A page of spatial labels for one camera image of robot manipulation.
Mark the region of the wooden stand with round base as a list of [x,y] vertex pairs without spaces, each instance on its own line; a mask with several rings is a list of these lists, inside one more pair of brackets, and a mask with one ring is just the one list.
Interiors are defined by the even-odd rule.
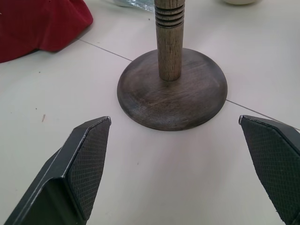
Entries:
[[180,131],[212,119],[228,86],[208,56],[183,47],[185,0],[154,0],[157,49],[132,61],[120,76],[117,97],[135,122]]

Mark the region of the red baseball cap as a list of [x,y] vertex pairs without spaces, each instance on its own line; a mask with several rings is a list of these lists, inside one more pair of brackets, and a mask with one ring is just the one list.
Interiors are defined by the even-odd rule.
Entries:
[[0,63],[60,51],[92,23],[84,0],[0,0]]

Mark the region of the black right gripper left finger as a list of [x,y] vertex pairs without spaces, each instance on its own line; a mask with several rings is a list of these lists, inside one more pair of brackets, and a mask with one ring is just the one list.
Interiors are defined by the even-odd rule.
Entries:
[[86,225],[103,175],[110,125],[104,116],[75,127],[4,225]]

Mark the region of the clear plastic bag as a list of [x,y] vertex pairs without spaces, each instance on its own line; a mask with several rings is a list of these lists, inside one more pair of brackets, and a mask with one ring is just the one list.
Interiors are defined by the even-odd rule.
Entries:
[[155,13],[154,0],[112,0],[114,4],[126,8],[138,8]]

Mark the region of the white round bowl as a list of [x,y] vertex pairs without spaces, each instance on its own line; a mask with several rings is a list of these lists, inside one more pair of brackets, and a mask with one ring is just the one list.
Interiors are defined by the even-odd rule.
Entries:
[[222,0],[222,1],[227,4],[242,6],[242,5],[253,4],[253,3],[257,2],[258,0]]

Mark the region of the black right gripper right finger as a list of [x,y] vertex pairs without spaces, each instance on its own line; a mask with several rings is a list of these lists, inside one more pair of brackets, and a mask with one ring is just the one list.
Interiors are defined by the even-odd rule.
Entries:
[[241,115],[255,172],[285,225],[300,225],[300,133],[293,127]]

